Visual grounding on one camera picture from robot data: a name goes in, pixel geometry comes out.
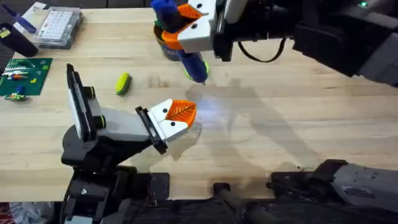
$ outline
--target wooden table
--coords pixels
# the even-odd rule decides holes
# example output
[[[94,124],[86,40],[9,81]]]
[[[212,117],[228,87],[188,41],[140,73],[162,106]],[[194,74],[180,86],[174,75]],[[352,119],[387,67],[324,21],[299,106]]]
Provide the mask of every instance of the wooden table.
[[[72,170],[60,162],[62,137],[73,124],[66,64],[96,88],[102,106],[134,113],[167,98],[198,105],[193,129],[161,156],[152,147],[125,162],[143,172],[169,172],[171,198],[204,198],[227,181],[247,197],[270,197],[271,172],[311,170],[325,159],[398,169],[398,91],[363,78],[347,78],[291,50],[262,64],[237,47],[233,61],[216,60],[207,85],[188,80],[168,61],[152,34],[151,9],[88,9],[71,50],[53,57],[42,94],[26,103],[0,100],[0,201],[61,200]],[[44,12],[38,12],[38,24]],[[246,43],[259,58],[279,41]],[[133,76],[126,97],[114,92],[122,72]]]

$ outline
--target circuit board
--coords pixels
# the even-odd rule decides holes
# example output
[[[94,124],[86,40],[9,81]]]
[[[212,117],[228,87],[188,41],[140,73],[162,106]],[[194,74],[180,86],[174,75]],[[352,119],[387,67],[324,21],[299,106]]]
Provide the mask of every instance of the circuit board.
[[[51,63],[52,58],[11,59],[0,76],[0,96],[15,93],[18,85],[25,87],[25,95],[39,96]],[[13,72],[26,78],[11,80],[9,77]]]

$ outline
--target green sponge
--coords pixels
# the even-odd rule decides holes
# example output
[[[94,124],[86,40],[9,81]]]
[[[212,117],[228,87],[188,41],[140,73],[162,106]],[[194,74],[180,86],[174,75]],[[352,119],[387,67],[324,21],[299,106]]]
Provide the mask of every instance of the green sponge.
[[[116,94],[119,96],[125,95],[130,89],[131,80],[130,74],[127,72],[123,73],[116,84]]]

